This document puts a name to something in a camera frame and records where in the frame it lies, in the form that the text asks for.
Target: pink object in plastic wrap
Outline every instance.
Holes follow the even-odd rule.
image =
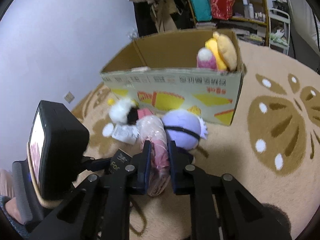
[[[162,193],[170,180],[170,162],[167,136],[160,118],[148,115],[137,121],[137,129],[143,149],[145,140],[151,141],[151,168],[148,195]]]
[[[148,108],[138,109],[138,119],[142,119],[145,116],[153,115],[153,113]]]

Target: beige rug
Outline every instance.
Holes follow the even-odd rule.
[[[295,239],[320,205],[320,76],[298,61],[269,48],[239,42],[247,66],[239,103],[230,127],[207,124],[209,136],[193,151],[196,165],[207,173],[231,173],[261,203],[274,205],[288,217]],[[103,84],[73,110],[90,131],[85,155],[111,157],[118,148],[133,155],[132,147],[102,135],[110,122],[107,99],[114,97]],[[78,183],[87,175],[83,172]],[[146,217],[133,210],[130,223],[142,239],[183,239],[190,235],[188,196],[175,196],[171,185],[151,198],[134,196]],[[130,238],[137,239],[130,231]]]

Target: bottle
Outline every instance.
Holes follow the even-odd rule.
[[[249,5],[248,5],[248,0],[242,0],[243,3],[243,9],[244,9],[244,17],[246,19],[250,18],[250,12],[249,12]]]
[[[253,10],[253,4],[249,4],[249,14],[250,14],[250,19],[254,19],[254,10]]]

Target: label tag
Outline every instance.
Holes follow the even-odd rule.
[[[130,164],[132,157],[125,153],[123,150],[118,149],[115,155],[113,155],[110,166],[108,168],[110,173],[114,173],[118,169],[124,169]]]
[[[139,133],[134,125],[117,124],[111,136],[120,142],[134,145],[139,137]]]

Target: metal bolt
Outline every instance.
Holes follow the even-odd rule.
[[[232,181],[233,177],[231,174],[224,174],[223,176],[223,179],[226,180],[226,181]]]
[[[187,171],[194,171],[194,170],[196,169],[196,167],[193,166],[192,164],[189,164],[189,165],[185,166],[185,169],[186,169]]]
[[[98,178],[98,176],[97,176],[96,174],[90,174],[90,175],[88,176],[88,180],[89,180],[90,182],[95,181],[97,178]]]
[[[132,164],[129,164],[129,165],[127,165],[127,166],[125,167],[125,170],[126,170],[126,171],[134,171],[135,168],[136,168],[135,166],[133,166]]]

